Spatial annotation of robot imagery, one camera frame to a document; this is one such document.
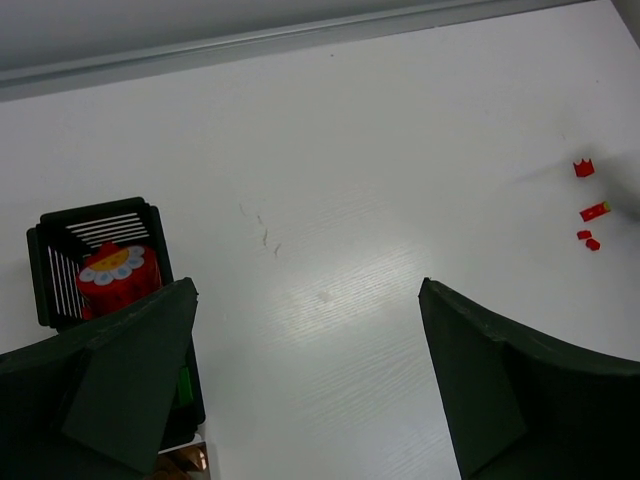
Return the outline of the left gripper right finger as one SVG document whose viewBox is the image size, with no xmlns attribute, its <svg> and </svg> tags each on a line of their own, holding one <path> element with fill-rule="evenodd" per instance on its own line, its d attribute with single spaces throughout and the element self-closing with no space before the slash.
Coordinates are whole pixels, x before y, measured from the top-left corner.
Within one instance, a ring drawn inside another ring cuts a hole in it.
<svg viewBox="0 0 640 480">
<path fill-rule="evenodd" d="M 462 478 L 638 478 L 638 362 L 556 339 L 432 279 L 419 303 Z"/>
</svg>

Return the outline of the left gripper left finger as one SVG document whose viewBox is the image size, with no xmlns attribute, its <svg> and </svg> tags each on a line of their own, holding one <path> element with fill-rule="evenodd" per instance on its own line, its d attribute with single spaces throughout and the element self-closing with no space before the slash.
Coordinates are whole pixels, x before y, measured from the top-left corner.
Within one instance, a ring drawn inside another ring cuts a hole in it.
<svg viewBox="0 0 640 480">
<path fill-rule="evenodd" d="M 191 342 L 184 278 L 1 357 L 4 479 L 143 479 L 153 470 Z"/>
</svg>

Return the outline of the green lego brick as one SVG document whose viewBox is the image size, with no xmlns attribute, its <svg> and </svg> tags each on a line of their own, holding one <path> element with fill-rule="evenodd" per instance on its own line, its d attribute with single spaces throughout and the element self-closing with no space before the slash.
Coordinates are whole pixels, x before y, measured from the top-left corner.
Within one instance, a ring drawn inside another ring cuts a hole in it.
<svg viewBox="0 0 640 480">
<path fill-rule="evenodd" d="M 190 379 L 190 371 L 183 366 L 179 371 L 177 383 L 177 405 L 179 408 L 189 405 L 193 401 L 193 393 Z"/>
</svg>

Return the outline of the red round flower lego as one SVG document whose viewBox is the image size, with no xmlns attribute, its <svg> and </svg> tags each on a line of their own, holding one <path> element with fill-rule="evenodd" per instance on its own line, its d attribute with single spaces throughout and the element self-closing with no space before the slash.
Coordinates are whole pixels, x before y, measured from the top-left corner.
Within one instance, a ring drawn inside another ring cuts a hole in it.
<svg viewBox="0 0 640 480">
<path fill-rule="evenodd" d="M 84 301 L 85 320 L 117 312 L 163 286 L 153 249 L 113 242 L 103 244 L 85 260 L 75 282 Z"/>
</svg>

